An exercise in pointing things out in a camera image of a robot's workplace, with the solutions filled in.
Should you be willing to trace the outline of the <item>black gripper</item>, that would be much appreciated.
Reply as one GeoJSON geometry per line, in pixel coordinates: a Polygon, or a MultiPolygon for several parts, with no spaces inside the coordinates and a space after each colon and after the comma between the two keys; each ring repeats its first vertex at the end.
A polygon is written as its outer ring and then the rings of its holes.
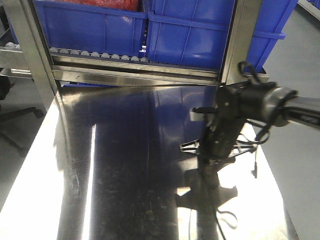
{"type": "Polygon", "coordinates": [[[204,162],[226,161],[247,121],[241,114],[241,95],[251,86],[250,83],[221,86],[216,91],[215,106],[192,108],[190,119],[204,120],[205,127],[199,139],[182,143],[180,151],[198,155],[204,162]]]}

